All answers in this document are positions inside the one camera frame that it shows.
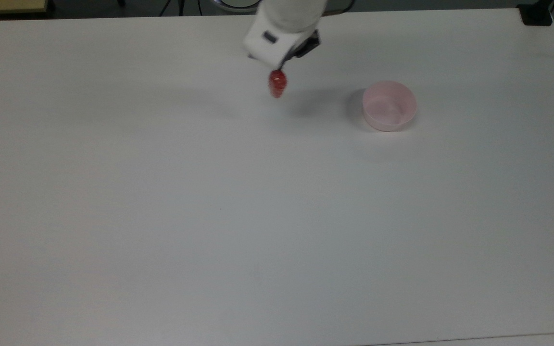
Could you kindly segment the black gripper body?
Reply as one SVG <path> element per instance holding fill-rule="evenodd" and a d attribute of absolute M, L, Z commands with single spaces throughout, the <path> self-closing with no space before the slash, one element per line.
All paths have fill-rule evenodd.
<path fill-rule="evenodd" d="M 292 47 L 288 51 L 284 60 L 290 61 L 292 58 L 301 58 L 306 54 L 308 54 L 309 52 L 313 51 L 320 44 L 321 44 L 321 41 L 319 37 L 319 31 L 315 29 L 315 31 L 311 33 L 311 35 L 308 38 L 302 41 L 301 44 L 297 44 L 294 47 Z"/>

